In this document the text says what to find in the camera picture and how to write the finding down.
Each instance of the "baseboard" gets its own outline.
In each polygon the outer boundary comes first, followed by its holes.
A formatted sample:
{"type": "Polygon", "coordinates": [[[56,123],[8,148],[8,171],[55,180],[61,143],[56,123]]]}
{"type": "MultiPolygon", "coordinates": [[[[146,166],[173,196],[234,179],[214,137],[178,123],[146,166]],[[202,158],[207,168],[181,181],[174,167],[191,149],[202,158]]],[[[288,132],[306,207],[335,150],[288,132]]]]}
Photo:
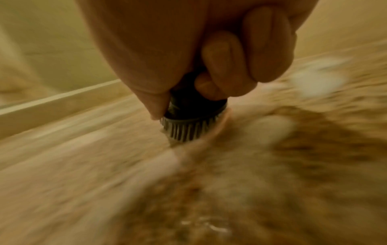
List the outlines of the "baseboard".
{"type": "Polygon", "coordinates": [[[0,109],[0,139],[130,95],[120,80],[0,109]]]}

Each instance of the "hand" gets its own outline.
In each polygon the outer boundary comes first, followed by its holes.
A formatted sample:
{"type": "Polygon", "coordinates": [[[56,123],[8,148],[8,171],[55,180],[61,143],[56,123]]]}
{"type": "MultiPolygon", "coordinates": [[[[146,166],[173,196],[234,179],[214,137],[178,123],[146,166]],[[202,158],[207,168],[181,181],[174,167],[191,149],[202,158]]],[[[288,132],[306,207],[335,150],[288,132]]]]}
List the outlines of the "hand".
{"type": "Polygon", "coordinates": [[[317,1],[77,0],[103,55],[153,119],[198,56],[208,72],[195,87],[211,100],[281,76],[317,1]]]}

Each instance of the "black brush handle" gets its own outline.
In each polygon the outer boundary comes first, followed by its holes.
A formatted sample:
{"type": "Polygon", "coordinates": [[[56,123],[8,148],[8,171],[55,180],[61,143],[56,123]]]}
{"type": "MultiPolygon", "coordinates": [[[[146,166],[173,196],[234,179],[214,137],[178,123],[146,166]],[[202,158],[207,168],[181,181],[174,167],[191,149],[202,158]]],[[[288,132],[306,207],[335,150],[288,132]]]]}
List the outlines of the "black brush handle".
{"type": "Polygon", "coordinates": [[[205,67],[196,68],[193,72],[185,74],[171,89],[171,106],[176,116],[203,117],[212,114],[226,103],[227,100],[208,100],[195,89],[195,79],[204,71],[205,67]]]}

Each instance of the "scrub brush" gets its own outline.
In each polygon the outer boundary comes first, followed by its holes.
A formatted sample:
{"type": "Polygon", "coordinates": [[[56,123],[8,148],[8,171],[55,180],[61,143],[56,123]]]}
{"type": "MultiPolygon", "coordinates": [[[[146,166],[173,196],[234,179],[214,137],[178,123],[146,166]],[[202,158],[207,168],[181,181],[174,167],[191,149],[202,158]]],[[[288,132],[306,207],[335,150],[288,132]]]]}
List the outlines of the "scrub brush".
{"type": "Polygon", "coordinates": [[[199,138],[226,109],[227,99],[211,101],[195,89],[195,79],[204,71],[205,68],[199,68],[185,74],[171,89],[169,108],[160,122],[174,140],[185,142],[199,138]]]}

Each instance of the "brush bristles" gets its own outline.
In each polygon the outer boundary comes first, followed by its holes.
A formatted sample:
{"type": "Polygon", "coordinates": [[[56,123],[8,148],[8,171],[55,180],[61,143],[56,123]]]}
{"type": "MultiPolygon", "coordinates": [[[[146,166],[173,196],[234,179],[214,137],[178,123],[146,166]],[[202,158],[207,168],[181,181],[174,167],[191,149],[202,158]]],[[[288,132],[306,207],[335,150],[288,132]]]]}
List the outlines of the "brush bristles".
{"type": "Polygon", "coordinates": [[[162,118],[160,122],[170,138],[179,142],[185,142],[198,139],[202,134],[208,132],[216,123],[218,117],[219,115],[196,123],[187,124],[174,124],[165,118],[162,118]]]}

